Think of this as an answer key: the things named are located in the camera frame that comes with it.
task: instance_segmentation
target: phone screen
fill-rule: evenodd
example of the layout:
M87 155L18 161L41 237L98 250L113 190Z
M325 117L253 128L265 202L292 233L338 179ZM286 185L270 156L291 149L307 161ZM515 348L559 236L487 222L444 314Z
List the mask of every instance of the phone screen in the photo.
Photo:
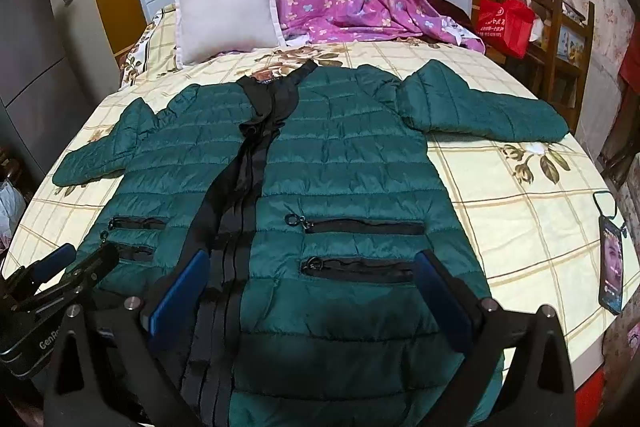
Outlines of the phone screen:
M622 235L610 219L600 217L600 295L603 308L622 311Z

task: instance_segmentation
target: red bag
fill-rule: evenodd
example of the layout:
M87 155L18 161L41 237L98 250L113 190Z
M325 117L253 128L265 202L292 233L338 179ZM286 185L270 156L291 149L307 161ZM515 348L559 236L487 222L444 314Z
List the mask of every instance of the red bag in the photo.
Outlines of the red bag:
M522 58L527 52L535 12L523 2L480 0L476 33L500 53Z

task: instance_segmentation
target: green puffer jacket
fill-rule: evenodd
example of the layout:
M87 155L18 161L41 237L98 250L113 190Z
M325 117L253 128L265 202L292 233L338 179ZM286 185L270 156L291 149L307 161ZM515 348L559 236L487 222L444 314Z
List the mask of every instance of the green puffer jacket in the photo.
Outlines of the green puffer jacket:
M461 362L411 282L415 253L431 248L490 294L427 158L432 130L553 142L567 126L545 102L469 89L436 60L404 82L309 61L269 84L189 86L157 115L137 99L53 182L124 170L79 247L80 259L96 250L113 217L109 240L134 246L103 289L144 295L185 252L210 251L222 293L204 292L173 361L206 425L409 427Z

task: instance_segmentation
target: bedsheet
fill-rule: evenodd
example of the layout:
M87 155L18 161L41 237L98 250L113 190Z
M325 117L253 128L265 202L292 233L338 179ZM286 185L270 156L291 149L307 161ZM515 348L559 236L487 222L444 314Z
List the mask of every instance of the bedsheet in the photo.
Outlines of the bedsheet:
M145 62L130 76L132 85L105 98L62 156L108 134L124 108L137 97L158 111L189 84L234 82L244 74L266 79L287 74L309 58L323 66L372 64L399 78L437 59L474 89L533 98L483 55L414 38L226 54L178 71L174 25L175 11L167 7L145 35ZM601 359L591 357L585 362L584 354L593 350L614 317L598 304L600 239L598 211L591 195L606 185L589 157L571 135L558 144L546 144L438 133L428 136L426 153L449 191L494 297L507 309L535 311L543 303L555 307L574 373L590 375ZM120 182L113 177L56 187L51 175L62 156L18 226L3 269L5 275L63 243L77 246ZM622 224L620 216L616 223ZM638 287L640 268L630 237L623 239L623 250L626 303ZM506 353L505 371L511 355L511 351Z

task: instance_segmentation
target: zipper pull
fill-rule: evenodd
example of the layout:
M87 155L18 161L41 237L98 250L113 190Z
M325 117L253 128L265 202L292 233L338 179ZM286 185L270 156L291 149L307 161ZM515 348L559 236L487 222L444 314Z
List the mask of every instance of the zipper pull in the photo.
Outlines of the zipper pull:
M296 227L298 225L302 225L302 228L305 232L311 230L313 228L313 223L311 221L307 221L305 216L299 216L298 214L287 214L284 216L284 221L290 227Z
M320 271L322 268L324 268L324 261L319 257L310 257L302 266L303 270Z

